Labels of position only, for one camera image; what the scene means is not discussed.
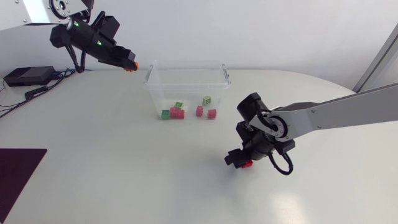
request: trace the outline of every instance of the white wall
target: white wall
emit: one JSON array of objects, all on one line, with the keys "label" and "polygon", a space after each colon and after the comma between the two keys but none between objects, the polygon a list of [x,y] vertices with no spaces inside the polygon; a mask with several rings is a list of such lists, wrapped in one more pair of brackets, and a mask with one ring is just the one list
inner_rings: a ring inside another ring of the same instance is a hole
[{"label": "white wall", "polygon": [[[352,88],[398,22],[396,0],[96,0],[116,40],[154,59],[221,59],[228,68],[290,70]],[[0,32],[0,77],[15,67],[72,67],[51,27]],[[111,69],[88,57],[87,68]]]}]

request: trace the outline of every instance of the dark purple mat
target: dark purple mat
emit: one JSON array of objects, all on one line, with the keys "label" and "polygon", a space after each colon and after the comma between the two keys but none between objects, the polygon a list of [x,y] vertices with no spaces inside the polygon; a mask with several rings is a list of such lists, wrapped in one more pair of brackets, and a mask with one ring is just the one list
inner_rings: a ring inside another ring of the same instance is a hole
[{"label": "dark purple mat", "polygon": [[4,223],[46,149],[0,149],[0,222]]}]

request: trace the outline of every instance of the orange gripper tip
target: orange gripper tip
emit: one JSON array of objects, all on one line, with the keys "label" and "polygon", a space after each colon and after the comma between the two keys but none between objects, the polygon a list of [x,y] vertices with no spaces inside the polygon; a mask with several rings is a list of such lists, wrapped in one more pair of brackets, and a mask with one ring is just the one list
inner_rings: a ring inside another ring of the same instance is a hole
[{"label": "orange gripper tip", "polygon": [[[139,63],[136,62],[136,65],[137,65],[137,70],[138,70],[139,69]],[[133,69],[128,69],[128,68],[124,68],[124,70],[127,71],[127,72],[133,72],[134,71]]]}]

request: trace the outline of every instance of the white tabletop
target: white tabletop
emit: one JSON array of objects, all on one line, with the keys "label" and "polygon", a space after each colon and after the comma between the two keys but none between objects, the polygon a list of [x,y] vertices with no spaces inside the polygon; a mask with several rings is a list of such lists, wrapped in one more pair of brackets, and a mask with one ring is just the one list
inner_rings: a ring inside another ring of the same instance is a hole
[{"label": "white tabletop", "polygon": [[292,72],[229,74],[213,121],[159,120],[145,71],[76,74],[0,119],[1,147],[49,150],[5,224],[398,223],[398,123],[297,138],[290,176],[268,158],[236,170],[224,157],[241,147],[248,94],[274,108],[352,92]]}]

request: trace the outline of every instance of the black power adapter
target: black power adapter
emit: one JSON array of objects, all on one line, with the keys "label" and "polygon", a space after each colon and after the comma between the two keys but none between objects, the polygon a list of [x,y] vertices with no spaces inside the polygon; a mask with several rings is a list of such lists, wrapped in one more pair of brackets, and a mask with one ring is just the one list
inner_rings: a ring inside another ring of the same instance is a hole
[{"label": "black power adapter", "polygon": [[55,69],[53,66],[17,68],[4,77],[9,86],[47,85]]}]

